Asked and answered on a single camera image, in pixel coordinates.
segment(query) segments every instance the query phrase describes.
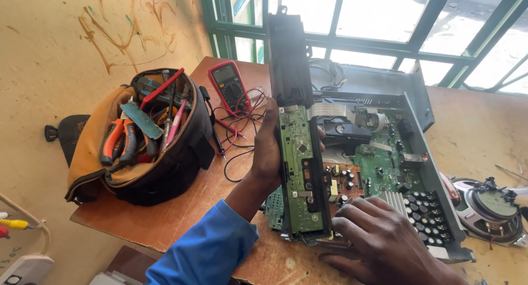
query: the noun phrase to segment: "power strip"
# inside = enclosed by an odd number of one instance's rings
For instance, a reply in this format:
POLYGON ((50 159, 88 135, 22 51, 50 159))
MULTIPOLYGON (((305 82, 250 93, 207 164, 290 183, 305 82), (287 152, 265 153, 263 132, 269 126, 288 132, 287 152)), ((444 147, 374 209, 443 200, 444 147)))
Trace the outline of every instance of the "power strip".
POLYGON ((0 276, 2 285, 38 284, 53 264, 45 255, 30 254, 21 256, 0 276))

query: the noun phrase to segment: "orange tool bag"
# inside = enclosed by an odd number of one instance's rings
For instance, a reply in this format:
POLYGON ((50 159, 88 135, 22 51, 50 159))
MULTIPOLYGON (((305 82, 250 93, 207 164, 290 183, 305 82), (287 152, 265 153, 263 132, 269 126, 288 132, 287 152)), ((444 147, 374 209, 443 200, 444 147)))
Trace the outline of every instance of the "orange tool bag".
MULTIPOLYGON (((215 157, 215 150, 208 141, 213 128, 201 92, 205 88, 196 86, 196 83, 185 73, 182 73, 175 83, 176 93, 180 96, 185 88, 190 91, 187 92, 188 105, 184 108, 180 129, 167 149, 165 151, 160 149, 161 154, 157 153, 153 160, 145 161, 145 158, 141 160, 140 156, 144 152, 140 152, 142 148, 138 145, 136 152, 139 163, 132 166, 117 166, 119 161, 117 158, 112 167, 101 164, 101 145, 109 133, 110 122, 120 118, 122 110, 119 104, 126 104, 133 97, 139 105, 145 98, 146 88, 138 81, 146 77, 162 84, 163 70, 155 69, 139 73, 132 79, 130 85, 122 85, 108 95, 90 115, 79 136, 71 161, 66 201, 76 203, 95 201, 99 189, 105 187, 118 199, 134 205, 153 206, 184 193, 196 178, 200 168, 208 169, 215 157)), ((170 77, 177 71, 177 69, 169 69, 170 77)), ((171 92, 171 88, 172 84, 165 89, 165 92, 171 92)), ((153 115, 160 114, 163 109, 168 111, 168 103, 155 98, 142 110, 156 121, 153 115)), ((139 143, 142 134, 137 133, 138 131, 139 129, 136 129, 139 143)), ((161 139, 156 140, 158 148, 161 139)))

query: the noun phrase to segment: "right hand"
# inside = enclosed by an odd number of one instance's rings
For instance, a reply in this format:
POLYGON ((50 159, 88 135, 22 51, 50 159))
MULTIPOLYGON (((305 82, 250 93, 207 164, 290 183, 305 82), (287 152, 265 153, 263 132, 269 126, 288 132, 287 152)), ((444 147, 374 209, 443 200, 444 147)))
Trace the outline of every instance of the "right hand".
POLYGON ((429 253, 406 216, 377 196, 350 200, 332 225, 361 259, 322 254, 320 260, 365 285, 467 284, 429 253))

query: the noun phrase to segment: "yellow rca plug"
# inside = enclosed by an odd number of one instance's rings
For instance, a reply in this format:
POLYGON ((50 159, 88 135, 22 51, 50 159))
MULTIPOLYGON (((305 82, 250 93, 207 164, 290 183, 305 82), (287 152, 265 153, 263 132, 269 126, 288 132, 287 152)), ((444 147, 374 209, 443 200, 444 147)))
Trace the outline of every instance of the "yellow rca plug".
POLYGON ((7 226, 8 228, 18 229, 21 231, 26 228, 31 228, 29 226, 29 223, 23 220, 0 219, 0 225, 4 225, 4 226, 7 226))

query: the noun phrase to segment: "wooden desk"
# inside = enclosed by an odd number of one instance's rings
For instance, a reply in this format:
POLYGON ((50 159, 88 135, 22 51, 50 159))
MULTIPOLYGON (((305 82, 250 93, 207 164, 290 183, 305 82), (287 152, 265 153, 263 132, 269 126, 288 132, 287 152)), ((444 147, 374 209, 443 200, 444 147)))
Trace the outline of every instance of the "wooden desk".
MULTIPOLYGON (((224 60, 206 57, 191 74, 197 84, 207 87, 216 106, 220 105, 220 99, 207 79, 207 70, 221 61, 224 60)), ((270 91, 267 65, 237 62, 237 66, 247 88, 262 86, 270 91)), ((426 139, 439 168, 457 177, 482 180, 494 176, 500 186, 523 186, 521 179, 502 172, 493 163, 512 170, 517 170, 520 164, 528 171, 528 142, 525 141, 528 98, 439 87, 427 89, 436 123, 426 133, 426 139)), ((225 133, 221 127, 217 127, 217 131, 220 135, 225 133)), ((248 138, 245 142, 253 144, 254 130, 250 125, 244 134, 248 138)), ((243 150, 233 148, 228 151, 227 158, 243 150)), ((251 160, 252 154, 247 154, 234 161, 228 168, 230 177, 242 177, 251 166, 251 160)), ((103 191, 96 202, 80 206, 71 220, 165 252, 235 186, 224 178, 224 164, 221 157, 216 157, 210 169, 201 171, 185 194, 158 206, 136 207, 103 191)), ((252 222, 258 225, 260 240, 234 277, 255 285, 356 283, 319 263, 317 248, 282 241, 267 227, 267 217, 261 212, 252 222)), ((475 252, 477 262, 452 267, 471 285, 482 279, 490 285, 528 283, 528 249, 493 245, 490 250, 488 242, 470 237, 463 246, 475 252)))

